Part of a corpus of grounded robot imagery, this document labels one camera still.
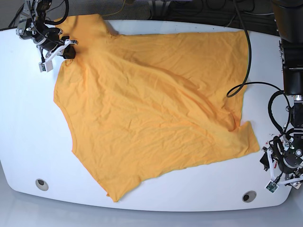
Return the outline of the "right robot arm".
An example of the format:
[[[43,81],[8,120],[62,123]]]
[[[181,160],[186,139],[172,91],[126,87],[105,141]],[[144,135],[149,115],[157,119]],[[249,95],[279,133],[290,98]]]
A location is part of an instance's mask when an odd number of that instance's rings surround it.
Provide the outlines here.
[[[59,21],[46,19],[47,10],[50,8],[51,0],[26,0],[18,11],[19,22],[16,33],[23,40],[31,39],[41,55],[42,63],[52,56],[59,55],[64,59],[74,59],[76,56],[74,44],[69,36],[61,36],[62,30],[57,25],[63,23],[69,13],[69,2],[65,3],[65,13]]]

